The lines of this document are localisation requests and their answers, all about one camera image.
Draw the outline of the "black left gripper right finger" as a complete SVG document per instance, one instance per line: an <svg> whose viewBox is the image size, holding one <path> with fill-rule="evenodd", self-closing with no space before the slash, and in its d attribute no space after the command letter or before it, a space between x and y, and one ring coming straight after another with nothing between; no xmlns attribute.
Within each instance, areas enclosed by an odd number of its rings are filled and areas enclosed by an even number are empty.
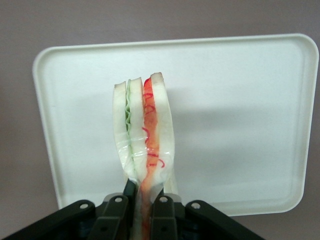
<svg viewBox="0 0 320 240"><path fill-rule="evenodd" d="M158 196L152 204L150 217L150 239L178 239L174 201L168 195Z"/></svg>

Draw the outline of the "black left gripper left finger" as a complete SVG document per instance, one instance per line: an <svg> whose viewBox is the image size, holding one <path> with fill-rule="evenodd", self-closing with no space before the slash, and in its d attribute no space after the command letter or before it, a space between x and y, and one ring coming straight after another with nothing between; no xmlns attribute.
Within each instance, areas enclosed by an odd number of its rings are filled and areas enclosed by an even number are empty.
<svg viewBox="0 0 320 240"><path fill-rule="evenodd" d="M91 240L128 240L131 235L137 186L127 180L122 193L107 195L90 231Z"/></svg>

